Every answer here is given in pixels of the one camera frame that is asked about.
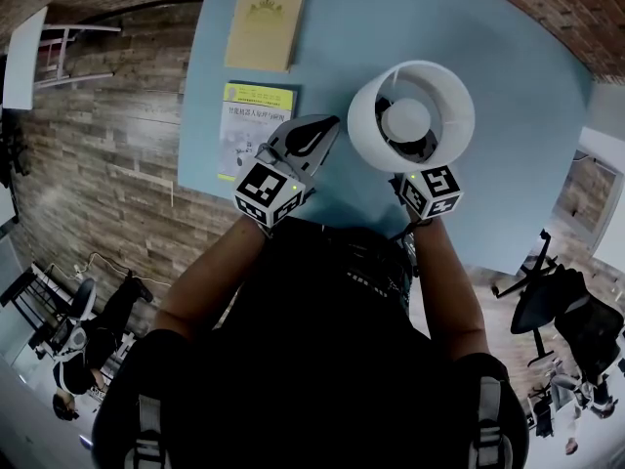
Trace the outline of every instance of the black and white marker cube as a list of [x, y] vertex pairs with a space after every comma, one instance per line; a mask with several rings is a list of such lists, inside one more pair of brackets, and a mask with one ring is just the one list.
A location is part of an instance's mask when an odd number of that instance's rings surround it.
[[248, 158], [234, 182], [234, 204], [272, 228], [302, 204], [306, 186], [256, 158]]
[[447, 166], [404, 174], [400, 193], [421, 219], [451, 212], [463, 194]]

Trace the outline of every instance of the floor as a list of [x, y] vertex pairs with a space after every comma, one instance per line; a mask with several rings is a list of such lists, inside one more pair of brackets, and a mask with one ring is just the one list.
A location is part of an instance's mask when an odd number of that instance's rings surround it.
[[[107, 21], [121, 25], [122, 33], [81, 37], [68, 50], [68, 69], [114, 71], [115, 76], [36, 95], [35, 109], [21, 117], [30, 175], [16, 180], [21, 223], [12, 232], [25, 263], [55, 263], [73, 276], [74, 265], [83, 267], [90, 253], [99, 252], [139, 276], [171, 283], [235, 220], [237, 213], [226, 200], [176, 184], [182, 97], [199, 10], [199, 4], [180, 4]], [[609, 173], [591, 159], [573, 163], [560, 203], [596, 221], [610, 186]], [[550, 254], [582, 271], [596, 296], [623, 311], [617, 301], [622, 274], [594, 261], [586, 245], [556, 218], [545, 226], [554, 239]], [[497, 300], [490, 290], [493, 283], [505, 288], [515, 278], [467, 269], [491, 351], [508, 367], [523, 398], [541, 380], [526, 366], [536, 356], [533, 338], [510, 333], [518, 297]], [[55, 275], [70, 287], [78, 284], [63, 279], [60, 271]], [[99, 258], [90, 275], [98, 281], [101, 309], [122, 277]], [[155, 301], [135, 307], [130, 327], [139, 335], [167, 289], [152, 281], [146, 285]], [[426, 329], [418, 283], [411, 318]], [[552, 327], [541, 332], [548, 349], [569, 356]]]

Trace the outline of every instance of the person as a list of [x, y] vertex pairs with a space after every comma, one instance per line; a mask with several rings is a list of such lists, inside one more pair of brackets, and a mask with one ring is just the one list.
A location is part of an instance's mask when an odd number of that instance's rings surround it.
[[564, 452], [573, 455], [579, 449], [577, 432], [579, 431], [582, 409], [587, 403], [588, 391], [582, 388], [580, 381], [564, 371], [562, 360], [554, 362], [550, 373], [551, 396], [557, 419], [561, 419], [566, 429]]
[[59, 419], [78, 418], [75, 396], [85, 394], [93, 386], [106, 390], [100, 369], [121, 345], [126, 323], [140, 297], [147, 302], [153, 299], [142, 281], [133, 277], [131, 272], [108, 299], [101, 314], [92, 320], [80, 322], [88, 339], [84, 352], [68, 354], [66, 361], [57, 362], [52, 370], [57, 384], [52, 405]]
[[397, 243], [290, 217], [268, 238], [241, 217], [171, 287], [116, 374], [92, 433], [97, 465], [466, 468], [514, 447], [507, 467], [521, 468], [526, 419], [479, 301], [443, 222], [412, 219], [430, 338], [408, 318], [413, 271]]
[[601, 374], [593, 384], [593, 404], [590, 410], [600, 419], [610, 418], [614, 414], [618, 400], [607, 389], [607, 375]]

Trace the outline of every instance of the white fan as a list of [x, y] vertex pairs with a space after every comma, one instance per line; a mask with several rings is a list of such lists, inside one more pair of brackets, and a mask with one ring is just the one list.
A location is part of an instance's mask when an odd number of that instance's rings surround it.
[[[412, 91], [405, 94], [399, 84]], [[473, 101], [460, 78], [427, 61], [398, 64], [371, 80], [354, 96], [348, 114], [360, 156], [394, 173], [448, 165], [469, 145], [475, 124]]]

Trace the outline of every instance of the black chair backrest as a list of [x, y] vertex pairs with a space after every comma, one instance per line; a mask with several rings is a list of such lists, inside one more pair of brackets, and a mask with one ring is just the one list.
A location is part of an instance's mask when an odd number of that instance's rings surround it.
[[590, 295], [585, 304], [571, 307], [556, 317], [556, 330], [592, 382], [616, 360], [619, 353], [616, 338], [623, 323], [618, 311]]
[[520, 334], [540, 328], [587, 294], [581, 274], [560, 265], [553, 274], [539, 277], [527, 286], [517, 304], [510, 331]]

